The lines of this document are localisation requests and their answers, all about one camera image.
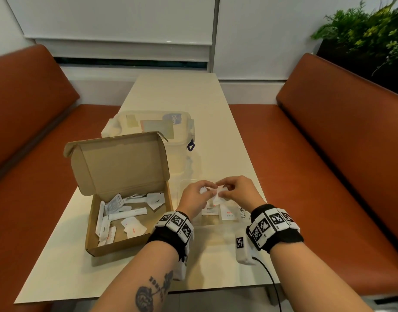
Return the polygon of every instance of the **arm tattoo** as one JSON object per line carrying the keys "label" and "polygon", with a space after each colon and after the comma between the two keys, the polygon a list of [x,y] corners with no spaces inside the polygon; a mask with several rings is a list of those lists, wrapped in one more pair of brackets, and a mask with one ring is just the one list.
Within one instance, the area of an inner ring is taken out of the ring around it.
{"label": "arm tattoo", "polygon": [[165,299],[165,294],[169,291],[171,281],[173,279],[173,271],[165,274],[165,280],[163,285],[160,287],[159,283],[150,277],[149,282],[153,285],[152,288],[142,286],[138,289],[135,294],[135,305],[140,312],[153,312],[153,296],[158,293],[160,295],[160,300],[163,302]]}

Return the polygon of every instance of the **planter box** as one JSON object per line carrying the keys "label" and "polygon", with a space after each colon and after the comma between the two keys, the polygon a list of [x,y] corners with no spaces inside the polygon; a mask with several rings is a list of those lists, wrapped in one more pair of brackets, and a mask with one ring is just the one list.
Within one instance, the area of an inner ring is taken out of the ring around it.
{"label": "planter box", "polygon": [[398,64],[385,64],[374,73],[377,66],[385,62],[385,58],[379,59],[360,52],[348,52],[346,47],[326,39],[322,41],[317,55],[398,93]]}

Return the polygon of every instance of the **table top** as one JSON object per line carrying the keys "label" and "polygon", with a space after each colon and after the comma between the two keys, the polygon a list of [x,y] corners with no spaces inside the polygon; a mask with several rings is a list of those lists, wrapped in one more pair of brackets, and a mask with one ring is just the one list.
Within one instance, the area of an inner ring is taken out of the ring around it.
{"label": "table top", "polygon": [[[246,175],[264,197],[235,121],[213,73],[157,71],[141,74],[120,111],[186,111],[195,120],[195,149],[184,174],[171,174],[174,206],[183,179],[218,180]],[[99,297],[137,254],[135,247],[92,257],[84,248],[91,196],[75,191],[15,303]],[[251,286],[272,283],[263,267],[238,264],[235,225],[195,228],[186,280],[170,291]],[[260,252],[278,283],[269,255]]]}

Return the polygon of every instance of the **cardboard box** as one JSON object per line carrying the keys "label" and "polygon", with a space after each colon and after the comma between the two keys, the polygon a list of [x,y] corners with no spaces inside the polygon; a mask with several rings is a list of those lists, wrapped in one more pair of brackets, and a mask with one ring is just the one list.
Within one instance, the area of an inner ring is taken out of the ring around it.
{"label": "cardboard box", "polygon": [[[72,170],[79,190],[93,195],[86,232],[85,249],[92,256],[103,256],[147,241],[153,226],[167,212],[172,211],[168,180],[166,150],[157,132],[136,133],[111,138],[69,142],[63,153],[71,158]],[[118,193],[122,198],[133,194],[165,193],[165,204],[152,210],[146,203],[133,203],[133,209],[147,207],[147,215],[137,219],[147,228],[144,235],[127,239],[121,220],[116,226],[112,244],[98,247],[95,234],[101,201],[109,202]]]}

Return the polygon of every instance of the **wrist band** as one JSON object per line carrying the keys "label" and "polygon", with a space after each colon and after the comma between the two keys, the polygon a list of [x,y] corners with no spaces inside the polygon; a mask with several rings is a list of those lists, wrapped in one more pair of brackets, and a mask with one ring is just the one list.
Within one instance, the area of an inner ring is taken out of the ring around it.
{"label": "wrist band", "polygon": [[187,215],[180,211],[169,211],[155,224],[147,243],[163,241],[175,248],[179,254],[179,262],[174,270],[173,279],[183,280],[186,275],[189,243],[193,238],[193,225]]}
{"label": "wrist band", "polygon": [[254,246],[268,253],[279,242],[303,242],[300,228],[284,209],[265,204],[251,213],[252,224],[246,233]]}

